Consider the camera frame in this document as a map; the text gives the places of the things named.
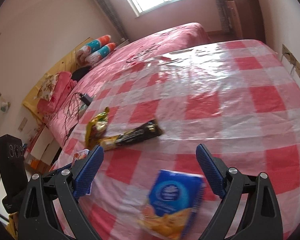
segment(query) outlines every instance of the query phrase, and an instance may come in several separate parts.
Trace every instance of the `yellow headboard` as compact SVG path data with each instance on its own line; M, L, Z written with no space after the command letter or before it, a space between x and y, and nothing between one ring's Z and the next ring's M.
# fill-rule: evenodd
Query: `yellow headboard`
M22 101L22 105L27 108L32 115L42 121L42 115L38 113L37 104L39 102L39 98L34 99L37 96L39 89L44 82L47 75L54 75L61 71L70 71L73 73L77 70L77 64L75 61L75 54L77 50L81 49L81 47L88 42L93 41L92 38L86 39L80 45L75 47L71 52L69 52L66 56L64 56L61 60L59 60L51 69L49 69L42 78L38 81L38 83L30 90L30 92L26 95L25 99Z

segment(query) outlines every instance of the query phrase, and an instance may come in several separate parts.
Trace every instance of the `wall outlet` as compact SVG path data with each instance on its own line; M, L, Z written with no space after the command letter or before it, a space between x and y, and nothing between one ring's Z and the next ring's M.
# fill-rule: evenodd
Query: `wall outlet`
M296 73L300 78L300 63L299 61L296 62L296 67L295 67Z
M296 63L296 58L294 55L288 50L288 48L282 44L282 55L290 62L290 64L294 65Z

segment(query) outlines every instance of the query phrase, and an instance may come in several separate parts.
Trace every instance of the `white wall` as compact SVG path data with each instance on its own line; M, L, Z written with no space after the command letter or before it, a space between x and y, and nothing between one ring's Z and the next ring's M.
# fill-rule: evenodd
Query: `white wall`
M207 32L222 29L216 0L181 0L136 17L127 0L110 0L131 41L178 25L198 22Z
M0 8L0 92L11 102L0 112L0 136L26 140L35 127L21 102L43 74L88 37L119 35L93 0L5 0ZM23 117L29 119L17 131Z
M298 0L259 0L267 44L279 57L282 55L282 44L292 52L300 62L300 4ZM283 63L290 72L292 66L286 59ZM300 78L294 74L300 87Z

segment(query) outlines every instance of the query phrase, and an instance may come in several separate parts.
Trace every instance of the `wooden cabinet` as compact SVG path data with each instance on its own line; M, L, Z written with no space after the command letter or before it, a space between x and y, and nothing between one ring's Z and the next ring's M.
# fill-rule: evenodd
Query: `wooden cabinet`
M229 20L231 22L231 28L235 33L235 36L238 39L243 39L243 33L242 33L242 27L241 27L241 22L240 22L240 18L239 18L239 13L238 13L238 9L235 5L234 1L226 1L226 10L227 10L227 14L229 17Z
M266 43L259 0L224 0L230 28L238 39Z

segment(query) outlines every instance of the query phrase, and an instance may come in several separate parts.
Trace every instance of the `dresser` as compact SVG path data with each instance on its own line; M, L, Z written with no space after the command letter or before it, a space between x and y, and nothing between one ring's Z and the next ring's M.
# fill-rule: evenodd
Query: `dresser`
M32 171L47 173L55 161L55 156L61 151L59 149L60 145L52 133L42 125L25 152L25 164Z
M253 39L266 43L259 0L224 0L231 32L237 39Z

